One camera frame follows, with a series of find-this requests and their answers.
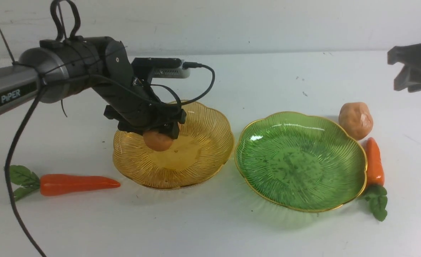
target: potato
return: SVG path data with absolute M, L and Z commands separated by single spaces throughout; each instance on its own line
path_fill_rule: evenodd
M 173 144 L 173 140 L 170 137 L 155 130 L 145 131 L 142 137 L 147 147 L 157 152 L 166 151 Z
M 339 125 L 355 140 L 365 138 L 372 130 L 374 121 L 369 108 L 363 102 L 348 102 L 339 113 Z

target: gold rim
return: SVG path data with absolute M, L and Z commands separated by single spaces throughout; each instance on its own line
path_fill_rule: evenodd
M 248 127 L 250 127 L 251 125 L 253 125 L 253 124 L 257 123 L 257 122 L 260 122 L 260 121 L 263 121 L 263 120 L 269 119 L 270 117 L 272 117 L 272 116 L 274 116 L 274 115 L 277 115 L 277 114 L 300 114 L 300 115 L 303 115 L 303 116 L 306 116 L 306 117 L 315 117 L 315 118 L 319 118 L 319 119 L 327 120 L 327 121 L 329 121 L 329 122 L 333 123 L 334 125 L 336 125 L 337 127 L 339 127 L 339 129 L 341 129 L 341 130 L 344 132 L 344 134 L 346 135 L 346 137 L 348 137 L 350 140 L 352 140 L 353 142 L 355 142 L 355 143 L 358 145 L 358 147 L 361 149 L 361 151 L 362 151 L 362 153 L 363 153 L 363 155 L 364 155 L 364 183 L 363 183 L 363 185 L 362 185 L 362 188 L 360 189 L 360 191 L 358 192 L 358 194 L 356 194 L 356 196 L 355 196 L 355 197 L 353 197 L 351 200 L 348 200 L 348 201 L 346 201 L 346 202 L 344 202 L 344 203 L 341 203 L 340 205 L 338 205 L 338 206 L 336 206 L 336 207 L 329 208 L 329 209 L 324 209 L 324 210 L 302 210 L 302 209 L 299 209 L 299 208 L 294 208 L 294 207 L 292 207 L 292 206 L 283 205 L 283 204 L 278 203 L 278 202 L 276 202 L 276 201 L 274 201 L 274 200 L 271 200 L 271 199 L 269 199 L 269 198 L 265 197 L 264 195 L 262 195 L 260 192 L 258 192 L 258 191 L 257 191 L 257 190 L 256 190 L 256 189 L 255 189 L 255 188 L 254 188 L 251 184 L 250 184 L 250 182 L 249 182 L 249 181 L 247 180 L 247 178 L 244 176 L 244 174 L 243 174 L 242 170 L 241 170 L 241 169 L 240 169 L 240 167 L 239 167 L 239 164 L 238 164 L 238 158 L 237 158 L 237 155 L 236 155 L 236 151 L 238 150 L 238 147 L 239 147 L 240 141 L 242 140 L 243 135 L 244 135 L 244 132 L 245 132 L 245 130 L 246 130 Z M 290 111 L 286 111 L 286 112 L 276 112 L 276 113 L 274 113 L 274 114 L 271 114 L 271 115 L 267 116 L 267 117 L 266 117 L 266 118 L 264 118 L 264 119 L 258 119 L 258 120 L 255 120 L 255 121 L 253 121 L 253 122 L 250 122 L 248 125 L 246 125 L 246 126 L 244 127 L 244 129 L 243 129 L 243 130 L 242 130 L 242 132 L 240 133 L 238 143 L 236 144 L 236 146 L 235 146 L 235 148 L 234 148 L 234 153 L 233 153 L 233 156 L 235 156 L 235 158 L 234 158 L 234 162 L 235 162 L 235 164 L 236 164 L 236 168 L 238 168 L 239 173 L 243 176 L 243 178 L 244 178 L 245 182 L 248 184 L 248 186 L 249 186 L 252 190 L 254 190 L 254 191 L 255 191 L 255 192 L 256 192 L 259 196 L 263 197 L 264 199 L 268 200 L 269 202 L 274 203 L 274 204 L 279 205 L 279 206 L 282 206 L 282 207 L 289 208 L 289 209 L 291 209 L 291 210 L 302 211 L 302 212 L 309 212 L 309 213 L 318 213 L 318 212 L 325 212 L 325 211 L 335 210 L 335 209 L 337 209 L 337 208 L 342 207 L 342 206 L 343 206 L 343 205 L 345 205 L 346 203 L 349 203 L 349 202 L 351 202 L 351 201 L 355 200 L 356 198 L 358 198 L 358 197 L 359 197 L 359 196 L 360 196 L 360 195 L 364 192 L 364 189 L 366 188 L 366 184 L 367 184 L 367 156 L 366 156 L 366 152 L 364 151 L 364 148 L 360 145 L 360 143 L 359 143 L 357 140 L 355 140 L 354 138 L 352 138 L 351 136 L 349 136 L 349 134 L 348 134 L 348 133 L 344 130 L 344 128 L 343 128 L 343 127 L 341 127 L 341 125 L 339 125 L 338 123 L 334 122 L 334 121 L 333 121 L 333 120 L 331 120 L 331 119 L 328 119 L 328 118 L 326 118 L 326 117 L 322 117 L 322 116 L 316 116 L 316 115 L 306 115 L 306 114 L 302 114 L 302 113 L 300 113 L 300 112 L 290 112 Z
M 172 102 L 170 102 L 169 104 L 175 104 L 176 103 L 176 101 L 172 101 Z M 195 101 L 193 104 L 198 104 L 198 105 L 201 105 L 203 108 L 206 108 L 206 109 L 209 109 L 209 110 L 212 110 L 212 111 L 215 111 L 215 112 L 217 112 L 217 113 L 219 113 L 219 114 L 221 114 L 222 115 L 222 117 L 224 118 L 224 121 L 226 121 L 227 122 L 227 124 L 228 124 L 228 131 L 229 131 L 229 133 L 230 133 L 230 135 L 231 135 L 231 139 L 232 139 L 232 141 L 233 141 L 233 144 L 232 144 L 232 148 L 230 149 L 230 151 L 229 151 L 229 155 L 228 155 L 228 157 L 227 157 L 227 160 L 218 168 L 218 169 L 216 169 L 215 170 L 215 172 L 210 176 L 210 177 L 208 177 L 207 179 L 204 179 L 204 180 L 202 180 L 202 181 L 200 181 L 200 182 L 198 182 L 198 183 L 194 183 L 194 184 L 190 184 L 190 185 L 186 185 L 186 186 L 181 186 L 181 187 L 170 187 L 170 188 L 158 188 L 158 187 L 151 187 L 151 186 L 148 186 L 148 185 L 144 185 L 144 184 L 142 184 L 142 183 L 139 183 L 139 182 L 137 182 L 137 181 L 135 181 L 135 180 L 133 180 L 133 179 L 131 179 L 130 177 L 128 177 L 128 176 L 126 176 L 124 173 L 122 173 L 122 172 L 120 172 L 119 170 L 118 170 L 118 168 L 117 168 L 117 165 L 116 165 L 116 162 L 114 161 L 114 154 L 115 154 L 115 152 L 113 151 L 112 152 L 112 163 L 114 164 L 114 166 L 115 166 L 115 168 L 117 169 L 117 171 L 119 171 L 119 173 L 120 174 L 122 174 L 123 176 L 125 176 L 125 177 L 127 177 L 128 179 L 130 179 L 130 180 L 132 180 L 132 181 L 134 181 L 136 184 L 138 184 L 138 185 L 141 185 L 141 186 L 143 186 L 143 187 L 148 187 L 148 188 L 151 188 L 151 189 L 156 189 L 156 190 L 162 190 L 162 191 L 167 191 L 167 190 L 176 190 L 176 189 L 181 189 L 181 188 L 186 188 L 186 187 L 193 187 L 193 186 L 196 186 L 196 185 L 199 185 L 199 184 L 202 184 L 202 183 L 204 183 L 204 182 L 206 182 L 206 181 L 208 181 L 209 179 L 211 179 L 211 178 L 213 178 L 215 175 L 217 175 L 217 173 L 220 171 L 220 170 L 222 170 L 222 168 L 223 168 L 223 166 L 225 166 L 225 164 L 227 164 L 227 162 L 229 161 L 229 159 L 231 158 L 231 156 L 233 155 L 233 153 L 234 153 L 234 150 L 235 150 L 235 146 L 236 146 L 236 144 L 235 144 L 235 136 L 234 136 L 234 133 L 232 132 L 232 129 L 231 129 L 231 124 L 230 124 L 230 121 L 228 120 L 228 118 L 227 118 L 227 116 L 225 115 L 225 114 L 223 114 L 223 112 L 220 112 L 219 110 L 217 110 L 217 109 L 214 109 L 214 108 L 210 108 L 210 107 L 207 107 L 207 106 L 205 106 L 204 104 L 201 104 L 200 102 L 198 102 L 198 101 Z

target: yellow glass plate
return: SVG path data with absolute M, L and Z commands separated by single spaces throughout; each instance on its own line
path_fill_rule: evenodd
M 235 139 L 221 112 L 194 102 L 183 106 L 186 123 L 169 150 L 155 152 L 142 136 L 117 131 L 114 165 L 134 182 L 156 189 L 175 189 L 204 182 L 230 158 Z

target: white wall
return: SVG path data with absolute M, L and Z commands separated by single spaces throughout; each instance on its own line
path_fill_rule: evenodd
M 389 49 L 421 42 L 421 0 L 75 0 L 80 34 L 129 54 Z M 54 39 L 48 0 L 0 0 L 16 55 Z M 71 31 L 71 12 L 64 16 Z M 0 38 L 0 57 L 7 57 Z

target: carrot leaves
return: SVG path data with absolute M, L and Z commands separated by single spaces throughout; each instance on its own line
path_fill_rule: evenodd
M 21 186 L 14 191 L 14 200 L 18 201 L 32 192 L 39 190 L 39 177 L 27 167 L 21 165 L 10 166 L 11 183 Z
M 386 189 L 381 185 L 372 185 L 366 189 L 364 199 L 369 202 L 369 210 L 378 221 L 384 221 L 388 215 L 386 205 L 388 197 Z

